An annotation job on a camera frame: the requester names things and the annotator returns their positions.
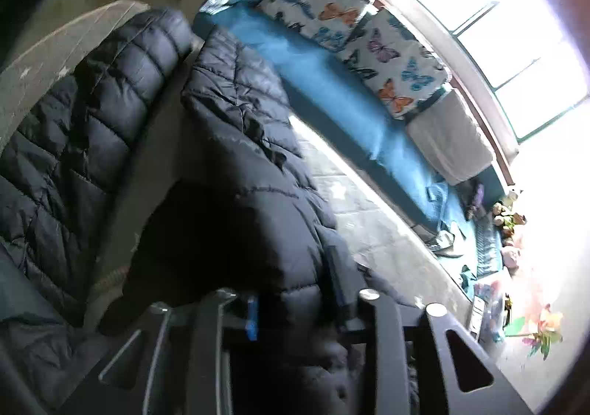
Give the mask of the butterfly pillow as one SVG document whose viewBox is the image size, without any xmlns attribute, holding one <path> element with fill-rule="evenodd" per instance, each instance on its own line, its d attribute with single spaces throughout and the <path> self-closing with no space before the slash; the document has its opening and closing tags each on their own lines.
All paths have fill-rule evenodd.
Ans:
<svg viewBox="0 0 590 415">
<path fill-rule="evenodd" d="M 396 119 L 440 95 L 451 78 L 440 57 L 386 9 L 353 31 L 339 57 Z"/>
<path fill-rule="evenodd" d="M 259 9 L 302 37 L 338 52 L 373 0 L 262 0 Z"/>
</svg>

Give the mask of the remote control box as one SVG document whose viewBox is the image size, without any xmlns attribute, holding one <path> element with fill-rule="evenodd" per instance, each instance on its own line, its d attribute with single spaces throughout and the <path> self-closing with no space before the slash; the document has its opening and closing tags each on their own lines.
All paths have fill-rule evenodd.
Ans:
<svg viewBox="0 0 590 415">
<path fill-rule="evenodd" d="M 478 339 L 485 315 L 486 302 L 479 296 L 473 298 L 471 314 L 468 324 L 468 332 L 474 339 Z"/>
</svg>

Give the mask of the green framed window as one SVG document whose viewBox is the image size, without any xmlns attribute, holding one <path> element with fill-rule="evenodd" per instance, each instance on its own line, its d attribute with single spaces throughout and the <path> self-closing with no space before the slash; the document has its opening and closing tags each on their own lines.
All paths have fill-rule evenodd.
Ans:
<svg viewBox="0 0 590 415">
<path fill-rule="evenodd" d="M 475 64 L 524 142 L 581 102 L 589 75 L 547 0 L 416 0 Z"/>
</svg>

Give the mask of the black quilted down coat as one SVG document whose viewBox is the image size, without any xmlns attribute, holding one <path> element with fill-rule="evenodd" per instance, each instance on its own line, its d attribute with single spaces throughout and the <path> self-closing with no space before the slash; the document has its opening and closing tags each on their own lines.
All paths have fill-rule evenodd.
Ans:
<svg viewBox="0 0 590 415">
<path fill-rule="evenodd" d="M 277 75 L 129 19 L 1 155 L 5 414 L 415 414 L 406 301 L 358 264 Z"/>
</svg>

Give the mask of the colourful pinwheel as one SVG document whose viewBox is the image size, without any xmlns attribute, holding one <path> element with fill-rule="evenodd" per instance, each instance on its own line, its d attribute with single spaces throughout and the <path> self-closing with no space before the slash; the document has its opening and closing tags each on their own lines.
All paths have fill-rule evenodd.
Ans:
<svg viewBox="0 0 590 415">
<path fill-rule="evenodd" d="M 529 347 L 529 357 L 540 354 L 546 361 L 554 345 L 563 342 L 561 325 L 564 314 L 550 304 L 535 305 L 529 311 L 508 323 L 504 328 L 506 338 L 518 338 Z"/>
</svg>

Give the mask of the left butterfly pillow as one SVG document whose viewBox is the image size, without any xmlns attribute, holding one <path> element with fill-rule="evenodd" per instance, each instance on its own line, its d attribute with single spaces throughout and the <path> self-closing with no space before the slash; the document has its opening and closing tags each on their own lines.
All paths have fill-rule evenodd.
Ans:
<svg viewBox="0 0 590 415">
<path fill-rule="evenodd" d="M 302 37 L 338 52 L 373 0 L 262 0 L 259 9 Z"/>
</svg>

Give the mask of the plush toy dolls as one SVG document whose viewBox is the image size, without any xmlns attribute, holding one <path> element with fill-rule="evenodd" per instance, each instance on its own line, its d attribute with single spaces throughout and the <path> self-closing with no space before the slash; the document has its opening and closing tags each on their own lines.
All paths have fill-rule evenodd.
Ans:
<svg viewBox="0 0 590 415">
<path fill-rule="evenodd" d="M 519 188 L 511 186 L 508 193 L 491 208 L 493 224 L 501 236 L 500 253 L 503 265 L 511 274 L 515 274 L 520 268 L 523 251 L 521 227 L 527 224 L 526 216 L 515 210 L 515 202 L 521 193 Z"/>
</svg>

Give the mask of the purple small toy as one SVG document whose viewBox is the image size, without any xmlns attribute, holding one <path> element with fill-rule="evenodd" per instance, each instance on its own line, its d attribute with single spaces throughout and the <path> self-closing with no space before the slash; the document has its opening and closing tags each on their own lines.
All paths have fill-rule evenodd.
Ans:
<svg viewBox="0 0 590 415">
<path fill-rule="evenodd" d="M 485 187 L 482 183 L 476 182 L 472 195 L 467 204 L 465 216 L 467 220 L 475 218 L 483 207 L 483 199 L 485 195 Z"/>
</svg>

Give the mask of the white plain pillow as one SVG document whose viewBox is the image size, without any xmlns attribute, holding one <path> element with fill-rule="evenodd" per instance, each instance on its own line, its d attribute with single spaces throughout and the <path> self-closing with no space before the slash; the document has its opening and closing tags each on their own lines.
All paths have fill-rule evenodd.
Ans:
<svg viewBox="0 0 590 415">
<path fill-rule="evenodd" d="M 455 89 L 416 115 L 406 130 L 428 163 L 452 186 L 495 161 L 491 143 Z"/>
</svg>

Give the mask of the grey star quilted mattress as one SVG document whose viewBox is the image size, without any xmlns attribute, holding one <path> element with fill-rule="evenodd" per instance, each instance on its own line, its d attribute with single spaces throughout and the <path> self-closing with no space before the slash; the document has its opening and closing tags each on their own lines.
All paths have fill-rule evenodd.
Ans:
<svg viewBox="0 0 590 415">
<path fill-rule="evenodd" d="M 38 99 L 111 31 L 146 9 L 146 4 L 123 0 L 84 13 L 57 28 L 14 59 L 1 72 L 1 139 L 15 131 Z M 124 189 L 115 221 L 108 231 L 90 302 L 105 306 L 121 292 L 134 245 L 148 215 L 180 174 L 181 104 L 179 91 L 202 46 L 190 38 L 192 50 L 171 76 L 163 105 Z M 305 160 L 320 194 L 331 205 L 338 230 L 354 258 L 376 270 L 416 306 L 440 302 L 456 315 L 470 301 L 427 250 L 405 220 L 319 135 L 297 117 L 291 119 Z"/>
</svg>

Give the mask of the right butterfly pillow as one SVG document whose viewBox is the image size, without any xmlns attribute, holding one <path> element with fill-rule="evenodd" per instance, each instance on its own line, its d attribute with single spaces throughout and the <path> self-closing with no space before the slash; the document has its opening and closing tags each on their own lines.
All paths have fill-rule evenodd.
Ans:
<svg viewBox="0 0 590 415">
<path fill-rule="evenodd" d="M 339 57 L 396 119 L 440 95 L 451 78 L 440 57 L 386 9 L 353 31 Z"/>
</svg>

